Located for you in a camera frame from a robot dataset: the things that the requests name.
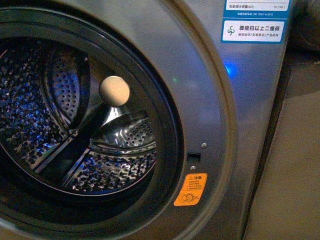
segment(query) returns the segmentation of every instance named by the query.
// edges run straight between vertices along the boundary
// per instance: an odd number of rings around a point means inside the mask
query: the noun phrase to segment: warning label
[[[208,175],[206,173],[188,174],[179,193],[174,201],[175,206],[192,206],[199,203],[205,189]]]

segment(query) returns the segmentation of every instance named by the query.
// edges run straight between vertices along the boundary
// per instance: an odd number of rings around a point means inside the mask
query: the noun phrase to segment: gray washing machine
[[[241,238],[294,2],[1,2],[0,239]]]

